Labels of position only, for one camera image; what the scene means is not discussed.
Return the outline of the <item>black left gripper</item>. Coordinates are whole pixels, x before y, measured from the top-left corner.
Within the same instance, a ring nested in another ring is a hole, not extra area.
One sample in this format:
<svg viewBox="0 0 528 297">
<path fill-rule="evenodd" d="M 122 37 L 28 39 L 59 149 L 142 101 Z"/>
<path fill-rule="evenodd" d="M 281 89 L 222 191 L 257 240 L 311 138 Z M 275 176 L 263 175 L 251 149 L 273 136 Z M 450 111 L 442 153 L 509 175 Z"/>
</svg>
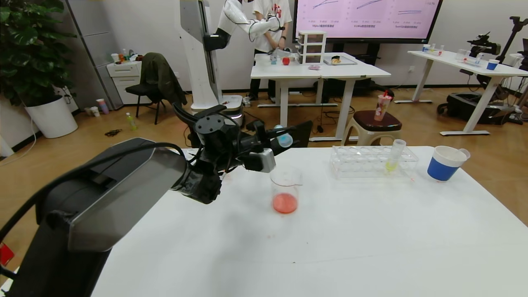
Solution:
<svg viewBox="0 0 528 297">
<path fill-rule="evenodd" d="M 292 145 L 288 147 L 282 147 L 277 139 L 286 134 L 290 135 L 290 133 L 296 129 L 296 126 L 290 126 L 266 130 L 264 122 L 254 120 L 253 122 L 250 122 L 250 131 L 253 132 L 253 134 L 248 134 L 243 132 L 243 128 L 241 126 L 234 123 L 231 126 L 231 135 L 233 137 L 231 141 L 231 156 L 264 157 L 266 156 L 266 149 L 268 149 L 269 146 L 272 149 L 274 156 L 278 156 L 290 148 L 296 147 L 300 143 L 299 140 L 294 139 Z"/>
</svg>

